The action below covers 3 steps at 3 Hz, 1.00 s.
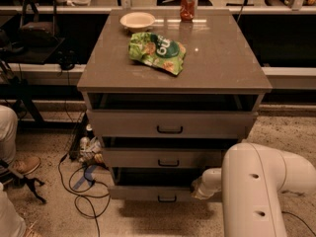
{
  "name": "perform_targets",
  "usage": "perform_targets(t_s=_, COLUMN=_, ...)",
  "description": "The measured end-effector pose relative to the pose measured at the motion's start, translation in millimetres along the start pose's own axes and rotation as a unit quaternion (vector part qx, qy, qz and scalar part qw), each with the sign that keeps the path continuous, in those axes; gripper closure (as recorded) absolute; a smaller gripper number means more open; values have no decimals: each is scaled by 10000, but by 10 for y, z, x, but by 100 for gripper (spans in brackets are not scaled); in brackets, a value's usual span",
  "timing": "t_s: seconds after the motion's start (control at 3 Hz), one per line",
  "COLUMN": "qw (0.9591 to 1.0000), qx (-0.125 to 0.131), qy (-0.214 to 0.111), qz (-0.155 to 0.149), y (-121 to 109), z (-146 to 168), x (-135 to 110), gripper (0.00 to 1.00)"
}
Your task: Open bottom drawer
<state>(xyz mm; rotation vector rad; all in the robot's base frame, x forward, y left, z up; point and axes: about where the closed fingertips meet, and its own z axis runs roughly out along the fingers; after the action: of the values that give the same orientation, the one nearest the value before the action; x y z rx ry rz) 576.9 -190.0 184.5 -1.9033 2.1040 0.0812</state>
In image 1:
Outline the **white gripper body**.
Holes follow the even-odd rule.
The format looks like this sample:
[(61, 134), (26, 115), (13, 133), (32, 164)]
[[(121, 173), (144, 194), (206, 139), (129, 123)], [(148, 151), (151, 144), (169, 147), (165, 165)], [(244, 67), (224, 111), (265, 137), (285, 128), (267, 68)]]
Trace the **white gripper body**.
[(202, 180), (202, 177), (197, 178), (191, 184), (191, 195), (193, 198), (209, 199), (211, 192)]

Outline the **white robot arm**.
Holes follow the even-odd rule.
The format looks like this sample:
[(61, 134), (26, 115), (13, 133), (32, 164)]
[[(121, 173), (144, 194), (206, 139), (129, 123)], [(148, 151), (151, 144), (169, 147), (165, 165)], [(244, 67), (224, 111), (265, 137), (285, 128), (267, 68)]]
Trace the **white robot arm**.
[(222, 193), (225, 237), (287, 237), (278, 196), (315, 191), (316, 169), (307, 159), (246, 142), (228, 149), (220, 168), (192, 182), (194, 198)]

